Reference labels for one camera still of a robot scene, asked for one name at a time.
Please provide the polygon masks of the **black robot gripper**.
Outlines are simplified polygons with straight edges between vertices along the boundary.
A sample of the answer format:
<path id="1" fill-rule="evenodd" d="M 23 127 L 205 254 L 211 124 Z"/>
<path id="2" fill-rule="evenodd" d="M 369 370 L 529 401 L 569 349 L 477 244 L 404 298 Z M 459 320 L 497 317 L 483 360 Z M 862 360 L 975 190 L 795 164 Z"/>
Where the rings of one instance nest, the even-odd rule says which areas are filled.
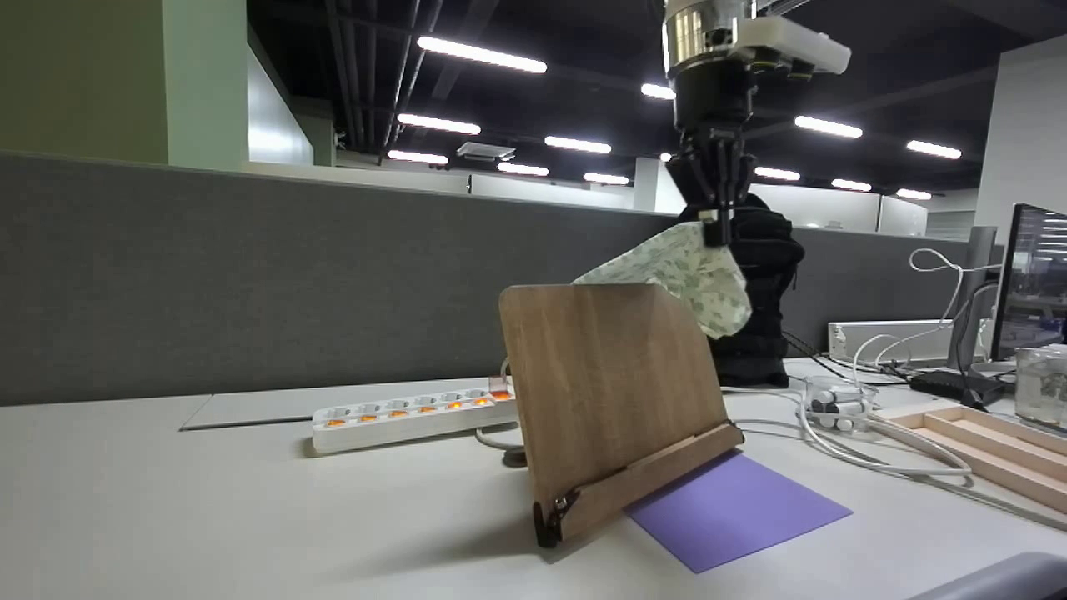
<path id="1" fill-rule="evenodd" d="M 746 64 L 692 64 L 673 75 L 673 90 L 673 124 L 692 173 L 691 212 L 699 218 L 716 208 L 719 247 L 731 247 L 737 153 L 753 119 L 756 75 Z"/>

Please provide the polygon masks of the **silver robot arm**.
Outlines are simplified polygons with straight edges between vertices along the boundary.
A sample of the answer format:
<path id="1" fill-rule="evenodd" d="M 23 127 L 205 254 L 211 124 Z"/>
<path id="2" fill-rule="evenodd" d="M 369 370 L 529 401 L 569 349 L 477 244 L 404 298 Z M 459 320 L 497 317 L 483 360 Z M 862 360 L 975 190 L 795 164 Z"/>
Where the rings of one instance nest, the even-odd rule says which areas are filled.
<path id="1" fill-rule="evenodd" d="M 707 247 L 732 244 L 732 209 L 746 195 L 753 119 L 753 64 L 732 50 L 746 0 L 666 0 L 663 68 L 673 85 L 680 149 L 666 170 Z"/>

